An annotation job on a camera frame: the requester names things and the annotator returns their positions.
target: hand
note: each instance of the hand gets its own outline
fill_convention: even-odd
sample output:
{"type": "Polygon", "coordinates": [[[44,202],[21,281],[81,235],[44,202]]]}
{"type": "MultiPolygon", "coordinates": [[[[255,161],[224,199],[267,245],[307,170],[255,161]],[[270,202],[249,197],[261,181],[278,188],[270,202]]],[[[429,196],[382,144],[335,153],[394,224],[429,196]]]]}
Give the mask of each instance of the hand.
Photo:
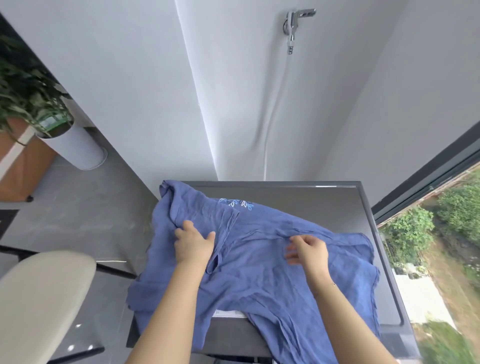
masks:
{"type": "Polygon", "coordinates": [[[175,236],[177,237],[175,242],[177,264],[187,264],[205,270],[215,245],[215,232],[212,231],[204,239],[193,226],[193,222],[185,220],[183,229],[175,230],[175,236]]]}
{"type": "Polygon", "coordinates": [[[311,235],[296,235],[290,238],[285,259],[288,264],[301,264],[313,295],[323,285],[332,285],[328,271],[328,251],[324,241],[311,235]]]}

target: gray tile floor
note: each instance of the gray tile floor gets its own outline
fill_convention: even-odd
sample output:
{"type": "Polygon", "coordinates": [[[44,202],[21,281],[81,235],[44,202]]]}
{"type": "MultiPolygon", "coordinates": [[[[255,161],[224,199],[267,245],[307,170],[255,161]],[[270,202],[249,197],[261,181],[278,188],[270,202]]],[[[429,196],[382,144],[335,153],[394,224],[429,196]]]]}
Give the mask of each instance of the gray tile floor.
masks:
{"type": "MultiPolygon", "coordinates": [[[[97,261],[126,261],[104,264],[138,274],[146,262],[150,216],[157,199],[100,132],[93,136],[108,150],[102,166],[82,171],[58,156],[33,193],[33,202],[0,203],[0,209],[20,209],[1,244],[39,252],[71,249],[97,261]]],[[[0,275],[15,263],[13,256],[0,255],[0,275]]],[[[124,363],[130,352],[125,347],[132,321],[125,305],[130,282],[97,272],[53,358],[103,345],[104,353],[78,363],[124,363]]],[[[194,354],[191,362],[212,361],[194,354]]]]}

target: white chair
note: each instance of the white chair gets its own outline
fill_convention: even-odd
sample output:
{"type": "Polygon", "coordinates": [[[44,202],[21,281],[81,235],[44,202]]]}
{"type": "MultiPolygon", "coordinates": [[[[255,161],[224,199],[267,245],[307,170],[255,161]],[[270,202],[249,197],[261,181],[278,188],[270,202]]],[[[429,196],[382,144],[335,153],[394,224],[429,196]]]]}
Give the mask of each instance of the white chair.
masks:
{"type": "Polygon", "coordinates": [[[99,347],[50,360],[96,269],[86,254],[53,251],[27,257],[5,274],[0,280],[0,363],[64,364],[103,352],[99,347]]]}

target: left hand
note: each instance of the left hand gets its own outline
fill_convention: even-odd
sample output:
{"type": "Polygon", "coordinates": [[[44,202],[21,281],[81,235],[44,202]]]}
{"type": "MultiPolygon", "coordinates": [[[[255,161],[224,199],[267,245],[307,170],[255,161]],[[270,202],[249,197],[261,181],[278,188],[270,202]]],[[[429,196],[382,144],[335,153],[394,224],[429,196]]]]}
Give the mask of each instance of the left hand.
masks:
{"type": "Polygon", "coordinates": [[[205,270],[215,245],[215,232],[210,232],[204,239],[194,227],[193,222],[185,220],[183,229],[175,230],[175,236],[177,237],[175,242],[177,264],[187,264],[205,270]]]}

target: blue t-shirt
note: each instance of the blue t-shirt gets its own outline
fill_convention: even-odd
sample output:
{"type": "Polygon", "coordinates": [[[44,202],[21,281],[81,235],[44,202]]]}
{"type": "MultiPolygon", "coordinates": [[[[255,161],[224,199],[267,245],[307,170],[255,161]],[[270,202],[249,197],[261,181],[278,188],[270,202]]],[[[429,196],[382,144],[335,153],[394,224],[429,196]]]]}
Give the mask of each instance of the blue t-shirt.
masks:
{"type": "Polygon", "coordinates": [[[363,234],[335,234],[312,222],[256,203],[212,199],[179,181],[164,181],[153,211],[155,236],[146,268],[128,291],[127,304],[143,332],[176,264],[174,230],[193,221],[215,248],[197,296],[193,350],[203,347],[216,309],[238,310],[259,329],[282,364],[337,363],[301,266],[284,259],[292,235],[310,234],[327,244],[333,281],[379,335],[373,290],[379,277],[373,247],[363,234]]]}

